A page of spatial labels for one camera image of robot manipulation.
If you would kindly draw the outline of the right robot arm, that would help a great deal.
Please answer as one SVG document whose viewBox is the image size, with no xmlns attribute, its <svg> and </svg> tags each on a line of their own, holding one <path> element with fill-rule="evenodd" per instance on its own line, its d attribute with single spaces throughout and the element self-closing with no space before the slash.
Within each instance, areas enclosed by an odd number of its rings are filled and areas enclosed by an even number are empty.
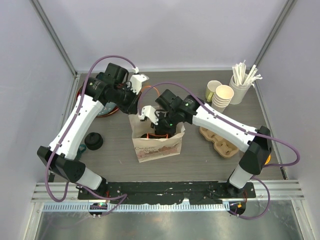
<svg viewBox="0 0 320 240">
<path fill-rule="evenodd" d="M 272 152 L 271 140 L 259 137 L 270 135 L 267 127 L 259 129 L 237 122 L 214 110 L 201 99 L 188 95 L 185 99 L 165 90 L 156 100 L 160 111 L 154 130 L 157 135 L 172 135 L 179 123 L 189 123 L 207 129 L 235 145 L 243 156 L 227 180 L 226 193 L 233 198 L 243 193 L 244 187 L 254 175 L 259 175 Z"/>
</svg>

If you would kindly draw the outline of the brown paper bag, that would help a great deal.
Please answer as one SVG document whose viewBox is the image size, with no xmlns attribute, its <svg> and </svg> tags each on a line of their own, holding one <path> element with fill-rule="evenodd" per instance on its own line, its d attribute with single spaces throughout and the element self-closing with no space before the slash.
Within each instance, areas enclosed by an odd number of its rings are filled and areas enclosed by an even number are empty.
<svg viewBox="0 0 320 240">
<path fill-rule="evenodd" d="M 138 114 L 142 110 L 142 99 L 148 92 L 146 88 L 142 89 L 142 93 L 137 104 L 137 114 L 130 114 L 129 123 L 131 126 L 132 134 L 131 139 L 135 150 L 136 157 L 140 163 L 161 158 L 179 155 L 181 153 L 183 136 L 185 134 L 184 120 L 176 126 L 175 135 L 168 137 L 168 135 L 157 135 L 158 138 L 141 138 L 142 135 L 150 133 L 155 134 L 155 130 L 151 128 L 151 122 L 140 121 Z M 160 106 L 157 104 L 151 105 L 157 110 Z"/>
</svg>

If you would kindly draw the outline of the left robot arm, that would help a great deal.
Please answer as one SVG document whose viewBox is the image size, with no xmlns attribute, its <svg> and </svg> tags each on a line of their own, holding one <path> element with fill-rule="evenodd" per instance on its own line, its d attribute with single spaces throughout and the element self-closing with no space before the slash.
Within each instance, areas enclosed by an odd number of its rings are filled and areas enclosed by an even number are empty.
<svg viewBox="0 0 320 240">
<path fill-rule="evenodd" d="M 148 77 L 141 73 L 129 76 L 129 72 L 109 63 L 105 72 L 96 77 L 88 76 L 66 123 L 49 144 L 40 146 L 37 155 L 44 165 L 68 182 L 89 188 L 89 194 L 100 200 L 107 194 L 107 180 L 88 169 L 77 160 L 78 149 L 98 113 L 109 102 L 116 104 L 124 114 L 137 114 L 138 100 L 143 82 Z"/>
</svg>

